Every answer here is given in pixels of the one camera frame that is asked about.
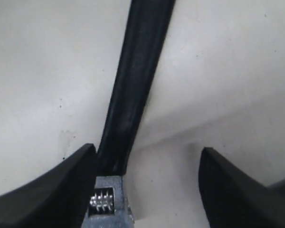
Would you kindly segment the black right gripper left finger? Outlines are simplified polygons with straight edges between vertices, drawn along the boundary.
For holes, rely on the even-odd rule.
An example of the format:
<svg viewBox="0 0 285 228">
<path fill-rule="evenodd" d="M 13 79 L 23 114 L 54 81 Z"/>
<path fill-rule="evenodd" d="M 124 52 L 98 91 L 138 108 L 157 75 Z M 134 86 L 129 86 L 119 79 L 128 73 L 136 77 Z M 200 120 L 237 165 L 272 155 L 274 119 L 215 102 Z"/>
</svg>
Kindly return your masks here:
<svg viewBox="0 0 285 228">
<path fill-rule="evenodd" d="M 95 146 L 87 143 L 47 173 L 1 195 L 0 228 L 80 228 L 95 179 Z"/>
</svg>

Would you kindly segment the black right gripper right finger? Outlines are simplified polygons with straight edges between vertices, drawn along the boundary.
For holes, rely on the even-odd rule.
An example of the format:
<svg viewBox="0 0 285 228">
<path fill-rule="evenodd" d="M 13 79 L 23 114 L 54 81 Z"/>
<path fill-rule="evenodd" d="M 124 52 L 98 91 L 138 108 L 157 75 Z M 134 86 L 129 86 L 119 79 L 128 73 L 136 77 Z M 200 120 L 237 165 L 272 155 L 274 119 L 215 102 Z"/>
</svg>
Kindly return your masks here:
<svg viewBox="0 0 285 228">
<path fill-rule="evenodd" d="M 210 227 L 285 228 L 285 179 L 264 186 L 205 147 L 198 184 Z"/>
</svg>

